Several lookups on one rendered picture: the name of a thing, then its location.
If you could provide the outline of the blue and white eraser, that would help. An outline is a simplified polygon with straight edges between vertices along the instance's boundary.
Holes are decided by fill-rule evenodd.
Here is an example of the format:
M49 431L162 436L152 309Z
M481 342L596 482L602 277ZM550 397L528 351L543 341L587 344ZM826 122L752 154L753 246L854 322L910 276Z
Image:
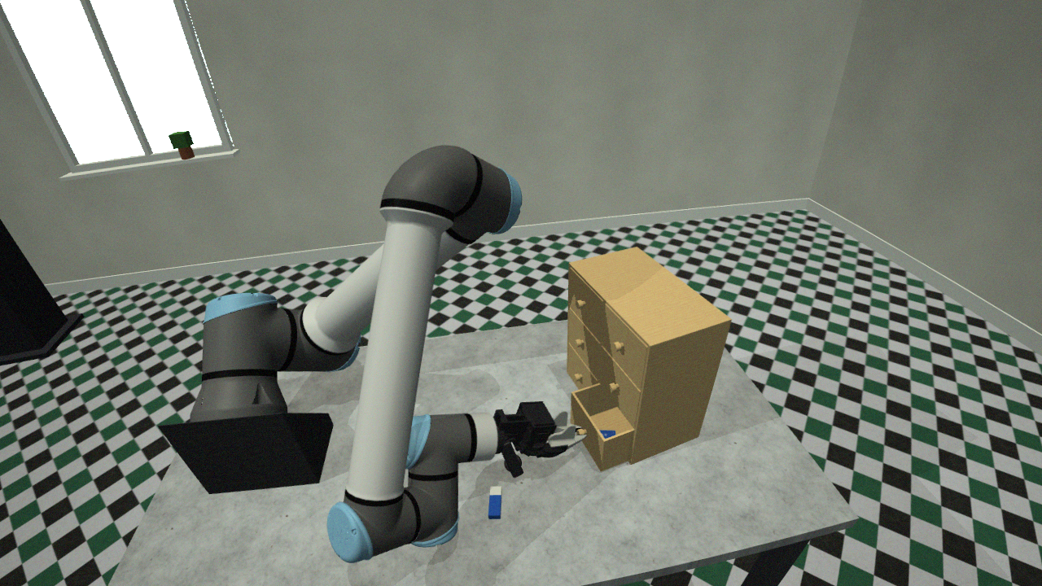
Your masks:
M490 508L488 518L500 519L501 487L490 487Z

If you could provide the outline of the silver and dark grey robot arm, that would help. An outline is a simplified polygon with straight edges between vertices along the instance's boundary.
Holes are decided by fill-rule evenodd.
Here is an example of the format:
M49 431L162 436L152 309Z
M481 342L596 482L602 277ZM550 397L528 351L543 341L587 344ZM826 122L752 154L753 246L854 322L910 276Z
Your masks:
M303 310L263 293L206 304L190 422L287 413L277 372L345 370L371 322L344 503L327 517L344 562L410 543L433 548L457 534L458 463L493 459L498 433L487 412L414 416L433 280L485 233L511 229L521 205L505 169L457 146L431 147L388 181L384 244L331 295Z

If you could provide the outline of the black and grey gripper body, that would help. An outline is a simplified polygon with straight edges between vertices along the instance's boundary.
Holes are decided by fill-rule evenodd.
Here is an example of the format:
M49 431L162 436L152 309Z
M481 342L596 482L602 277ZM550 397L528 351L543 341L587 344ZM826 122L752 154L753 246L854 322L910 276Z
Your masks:
M505 414L503 409L496 409L493 418L498 433L496 455L510 441L521 455L536 456L532 450L542 450L550 435L557 429L543 401L520 402L516 414Z

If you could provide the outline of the brown wooden chest of drawers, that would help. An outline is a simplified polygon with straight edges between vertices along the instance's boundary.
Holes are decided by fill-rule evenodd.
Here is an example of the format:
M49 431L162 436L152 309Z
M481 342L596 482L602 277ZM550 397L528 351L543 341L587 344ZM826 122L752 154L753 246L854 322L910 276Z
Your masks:
M568 263L568 338L570 268L648 347L629 464L698 438L731 318L632 247Z

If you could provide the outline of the tan wooden drawer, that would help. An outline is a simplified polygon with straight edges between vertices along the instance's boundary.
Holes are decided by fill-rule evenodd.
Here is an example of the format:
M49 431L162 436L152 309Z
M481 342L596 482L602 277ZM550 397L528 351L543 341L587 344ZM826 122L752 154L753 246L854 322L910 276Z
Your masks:
M630 379L641 388L648 347L607 304L604 304L602 342L604 348L607 348L623 370L628 372Z
M589 368L584 363L584 360L581 360L581 357L576 353L576 350L571 348L570 343L568 343L568 373L571 375L571 379L576 382L579 389L587 388L597 383L597 379L595 379L594 374L589 371Z
M581 301L584 300L584 301ZM602 338L602 306L603 300L592 288L589 288L584 278L578 277L576 271L570 268L570 300L569 304L576 314L584 319L589 329L594 331L595 336Z
M641 391L620 368L620 365L615 363L613 357L609 355L603 346L599 381L604 386L604 389L607 390L610 396L613 397L613 400L622 409L623 414L628 417L632 426L636 426Z
M587 329L587 326L571 308L569 308L568 340L576 348L578 355L584 357L584 362L587 363L589 369L597 376L600 343L591 331Z
M600 471L628 462L632 450L635 429L609 397L601 383L571 392L571 424L587 434L584 446ZM600 430L614 430L615 436L604 439Z

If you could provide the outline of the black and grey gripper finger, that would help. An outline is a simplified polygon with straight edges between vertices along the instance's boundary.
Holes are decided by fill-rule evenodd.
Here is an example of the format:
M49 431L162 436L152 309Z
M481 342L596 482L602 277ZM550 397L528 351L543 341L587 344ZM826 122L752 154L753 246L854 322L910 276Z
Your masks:
M556 422L555 424L557 424L557 430L555 430L554 433L559 433L559 431L566 429L568 426L568 412L562 411L561 413L559 413L557 417L554 417L554 421ZM578 429L584 429L584 428L576 425L576 430Z
M573 448L576 443L584 441L587 438L587 434L576 435L576 424L569 424L563 431L554 433L548 439L549 443L545 443L542 450L535 451L536 457L556 457L561 453Z

